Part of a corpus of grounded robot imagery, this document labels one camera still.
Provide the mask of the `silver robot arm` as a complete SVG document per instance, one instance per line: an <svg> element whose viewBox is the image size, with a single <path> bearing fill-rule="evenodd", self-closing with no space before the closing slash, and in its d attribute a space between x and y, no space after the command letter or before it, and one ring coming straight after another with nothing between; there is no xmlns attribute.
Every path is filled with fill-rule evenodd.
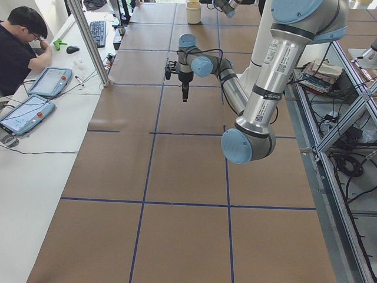
<svg viewBox="0 0 377 283"><path fill-rule="evenodd" d="M195 75L215 75L237 114L234 127L221 137L229 161L245 164L272 153L276 142L270 120L293 69L306 46L345 35L348 12L348 1L266 1L252 60L241 76L227 58L200 50L194 35L180 36L176 67L183 99Z"/></svg>
<svg viewBox="0 0 377 283"><path fill-rule="evenodd" d="M236 8L242 3L240 0L213 0L213 6L223 12L226 17L232 18Z"/></svg>

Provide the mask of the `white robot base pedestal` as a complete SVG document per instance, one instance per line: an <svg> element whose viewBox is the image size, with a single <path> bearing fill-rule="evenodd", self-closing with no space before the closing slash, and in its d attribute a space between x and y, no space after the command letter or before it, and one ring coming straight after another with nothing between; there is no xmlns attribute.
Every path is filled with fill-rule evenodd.
<svg viewBox="0 0 377 283"><path fill-rule="evenodd" d="M243 87L248 97L250 97L252 93L252 88L260 74L266 53L272 41L270 32L273 23L272 12L270 10L271 4L271 0L266 0L264 3L250 64L242 74L238 75L240 85Z"/></svg>

